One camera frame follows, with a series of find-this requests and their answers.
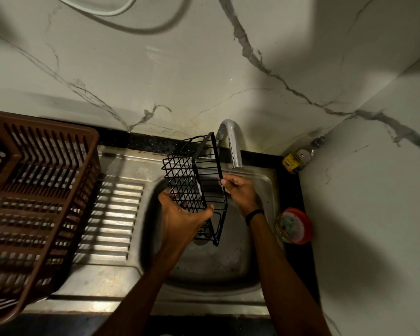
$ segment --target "faucet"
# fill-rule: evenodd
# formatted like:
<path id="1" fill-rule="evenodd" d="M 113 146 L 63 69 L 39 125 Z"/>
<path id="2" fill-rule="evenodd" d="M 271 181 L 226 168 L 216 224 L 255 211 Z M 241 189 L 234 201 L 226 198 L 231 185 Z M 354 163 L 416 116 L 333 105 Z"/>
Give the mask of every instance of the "faucet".
<path id="1" fill-rule="evenodd" d="M 241 150 L 238 139 L 235 133 L 236 123 L 233 120 L 225 119 L 219 125 L 218 132 L 216 134 L 216 146 L 220 146 L 226 134 L 229 136 L 229 147 L 230 154 L 232 157 L 233 168 L 243 168 L 243 160 L 241 159 Z"/>

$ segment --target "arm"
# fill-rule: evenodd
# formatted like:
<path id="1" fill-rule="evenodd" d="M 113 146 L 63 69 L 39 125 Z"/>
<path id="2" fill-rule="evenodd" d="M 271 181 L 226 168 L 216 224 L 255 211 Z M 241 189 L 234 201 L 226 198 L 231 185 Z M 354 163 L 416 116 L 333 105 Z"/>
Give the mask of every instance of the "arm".
<path id="1" fill-rule="evenodd" d="M 238 204 L 243 217 L 259 209 L 252 181 L 224 175 L 221 183 Z M 263 214 L 252 218 L 250 231 L 263 295 L 278 335 L 330 336 L 322 310 L 289 265 Z"/>
<path id="2" fill-rule="evenodd" d="M 94 336 L 141 335 L 157 294 L 202 224 L 213 216 L 213 207 L 190 213 L 174 203 L 169 190 L 159 196 L 162 203 L 162 246 L 146 271 L 113 314 Z"/>

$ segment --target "yellow label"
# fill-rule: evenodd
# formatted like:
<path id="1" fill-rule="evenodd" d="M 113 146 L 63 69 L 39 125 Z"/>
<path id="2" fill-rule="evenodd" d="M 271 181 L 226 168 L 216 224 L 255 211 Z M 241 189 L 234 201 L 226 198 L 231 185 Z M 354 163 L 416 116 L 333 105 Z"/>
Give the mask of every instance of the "yellow label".
<path id="1" fill-rule="evenodd" d="M 294 153 L 288 154 L 282 161 L 283 166 L 290 172 L 298 167 L 300 163 L 300 159 Z"/>

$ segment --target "white cable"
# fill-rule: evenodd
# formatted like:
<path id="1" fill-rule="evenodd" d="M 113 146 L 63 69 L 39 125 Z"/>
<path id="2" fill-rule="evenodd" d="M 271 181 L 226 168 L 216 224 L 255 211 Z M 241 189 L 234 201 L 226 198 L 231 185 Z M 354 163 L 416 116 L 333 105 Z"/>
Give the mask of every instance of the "white cable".
<path id="1" fill-rule="evenodd" d="M 110 10 L 110 11 L 101 11 L 101 10 L 85 8 L 69 0 L 59 0 L 59 1 L 65 3 L 66 5 L 70 7 L 73 7 L 80 11 L 84 11 L 89 14 L 98 15 L 98 16 L 115 16 L 115 15 L 120 15 L 124 13 L 125 11 L 127 11 L 129 8 L 131 8 L 134 5 L 136 0 L 129 0 L 123 7 L 116 10 Z"/>

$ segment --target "black wristband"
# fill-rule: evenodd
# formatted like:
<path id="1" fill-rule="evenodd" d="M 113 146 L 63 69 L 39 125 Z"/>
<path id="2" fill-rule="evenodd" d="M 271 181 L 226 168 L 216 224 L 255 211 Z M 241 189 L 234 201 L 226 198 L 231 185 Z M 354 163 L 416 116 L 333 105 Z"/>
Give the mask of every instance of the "black wristband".
<path id="1" fill-rule="evenodd" d="M 247 224 L 247 226 L 250 226 L 250 221 L 252 220 L 253 216 L 256 215 L 256 214 L 258 214 L 258 213 L 265 214 L 265 212 L 262 209 L 257 209 L 257 210 L 252 211 L 251 213 L 249 213 L 246 216 L 246 224 Z"/>

